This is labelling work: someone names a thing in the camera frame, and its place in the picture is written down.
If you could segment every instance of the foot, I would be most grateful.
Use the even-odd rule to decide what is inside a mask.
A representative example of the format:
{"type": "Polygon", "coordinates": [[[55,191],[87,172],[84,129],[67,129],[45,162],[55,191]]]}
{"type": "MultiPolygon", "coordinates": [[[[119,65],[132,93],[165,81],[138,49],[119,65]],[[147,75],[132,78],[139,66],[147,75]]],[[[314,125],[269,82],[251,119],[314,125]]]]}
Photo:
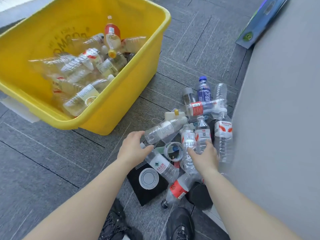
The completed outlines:
{"type": "Polygon", "coordinates": [[[195,226],[189,211],[178,207],[171,213],[167,222],[167,240],[193,240],[195,226]]]}
{"type": "Polygon", "coordinates": [[[115,199],[98,240],[122,240],[125,235],[130,240],[142,240],[142,234],[127,224],[123,206],[115,199]]]}

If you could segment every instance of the person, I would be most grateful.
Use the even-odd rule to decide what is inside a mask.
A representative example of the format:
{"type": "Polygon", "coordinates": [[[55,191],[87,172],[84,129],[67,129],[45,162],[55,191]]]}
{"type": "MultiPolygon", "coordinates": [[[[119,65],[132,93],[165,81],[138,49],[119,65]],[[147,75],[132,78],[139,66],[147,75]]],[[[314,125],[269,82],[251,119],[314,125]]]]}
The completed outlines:
{"type": "MultiPolygon", "coordinates": [[[[141,163],[154,148],[149,145],[141,149],[140,138],[143,134],[144,131],[128,134],[119,149],[117,159],[42,220],[24,240],[113,240],[119,238],[113,238],[110,233],[116,234],[120,230],[128,233],[124,237],[121,235],[120,239],[142,239],[141,234],[134,234],[134,230],[125,223],[123,208],[119,201],[114,200],[129,171],[141,163]]],[[[230,239],[301,239],[222,176],[218,172],[216,149],[209,141],[206,144],[201,155],[190,148],[188,153],[206,182],[210,197],[230,239]]],[[[190,213],[184,208],[176,208],[167,222],[167,239],[192,240],[194,231],[190,213]]]]}

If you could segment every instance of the blue bottle cap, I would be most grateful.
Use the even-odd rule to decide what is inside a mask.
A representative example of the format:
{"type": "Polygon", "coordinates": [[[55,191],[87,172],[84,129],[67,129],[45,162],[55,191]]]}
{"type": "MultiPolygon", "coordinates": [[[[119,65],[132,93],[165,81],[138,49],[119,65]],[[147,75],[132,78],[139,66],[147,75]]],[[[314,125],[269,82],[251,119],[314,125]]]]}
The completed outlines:
{"type": "Polygon", "coordinates": [[[199,77],[199,81],[202,81],[202,80],[207,80],[207,77],[206,76],[199,77]]]}

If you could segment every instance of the bin rim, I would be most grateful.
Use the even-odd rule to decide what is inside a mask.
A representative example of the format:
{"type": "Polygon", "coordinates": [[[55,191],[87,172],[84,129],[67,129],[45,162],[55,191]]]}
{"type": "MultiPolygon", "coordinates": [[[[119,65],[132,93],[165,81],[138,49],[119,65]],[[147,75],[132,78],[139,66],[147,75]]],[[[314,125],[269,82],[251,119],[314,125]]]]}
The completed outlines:
{"type": "MultiPolygon", "coordinates": [[[[2,33],[0,35],[0,37],[5,35],[6,33],[10,32],[13,28],[17,27],[18,25],[21,25],[23,22],[25,22],[26,20],[28,20],[29,18],[31,18],[32,16],[34,16],[38,12],[41,12],[43,9],[47,8],[48,6],[50,6],[52,3],[56,2],[56,1],[57,0],[51,1],[50,3],[45,5],[43,8],[41,8],[40,10],[38,10],[37,12],[32,14],[30,17],[25,18],[24,20],[22,20],[18,24],[9,28],[7,31],[2,33]]],[[[155,37],[158,36],[159,33],[164,32],[166,30],[166,28],[169,26],[170,21],[171,21],[171,14],[166,8],[160,6],[152,1],[149,1],[149,0],[139,0],[139,1],[148,2],[149,4],[161,9],[165,14],[165,19],[162,21],[162,23],[156,29],[156,31],[149,37],[149,39],[146,41],[146,43],[143,45],[143,47],[139,50],[139,52],[132,58],[132,60],[138,60],[140,57],[142,57],[143,51],[148,49],[151,46],[151,44],[155,40],[155,37]]],[[[90,106],[88,106],[76,118],[70,118],[65,114],[59,116],[61,119],[58,119],[57,117],[52,116],[51,114],[47,113],[46,111],[41,110],[38,106],[36,106],[36,104],[32,103],[30,101],[32,99],[32,97],[30,95],[28,95],[25,92],[24,92],[25,96],[23,96],[23,97],[18,95],[16,92],[14,92],[13,90],[9,89],[6,85],[4,85],[1,80],[0,80],[0,90],[3,91],[6,95],[8,95],[8,96],[16,99],[20,103],[24,104],[30,110],[31,113],[33,113],[35,116],[39,117],[42,121],[46,122],[47,124],[49,124],[55,128],[58,128],[58,129],[71,130],[71,129],[78,128],[80,125],[84,124],[85,122],[87,122],[90,119],[90,117],[94,113],[94,111],[97,110],[99,108],[99,106],[103,104],[104,100],[108,99],[111,92],[119,86],[121,80],[127,76],[127,74],[131,71],[130,68],[132,68],[133,66],[134,66],[134,62],[133,63],[129,62],[122,69],[122,71],[115,77],[115,79],[113,81],[111,81],[110,84],[102,91],[102,93],[100,93],[100,95],[92,102],[92,104],[90,104],[90,106]]]]}

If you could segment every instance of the yellow bin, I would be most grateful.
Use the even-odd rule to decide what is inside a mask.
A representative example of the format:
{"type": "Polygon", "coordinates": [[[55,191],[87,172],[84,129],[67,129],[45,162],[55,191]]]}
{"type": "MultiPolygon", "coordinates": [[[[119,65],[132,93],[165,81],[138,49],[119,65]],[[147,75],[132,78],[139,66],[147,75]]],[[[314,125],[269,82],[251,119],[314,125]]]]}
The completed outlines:
{"type": "Polygon", "coordinates": [[[108,135],[156,73],[170,20],[165,8],[148,0],[55,0],[0,36],[0,90],[53,127],[108,135]],[[122,39],[149,39],[97,99],[70,118],[54,106],[50,83],[28,60],[68,52],[72,38],[102,33],[108,15],[117,20],[122,39]]]}

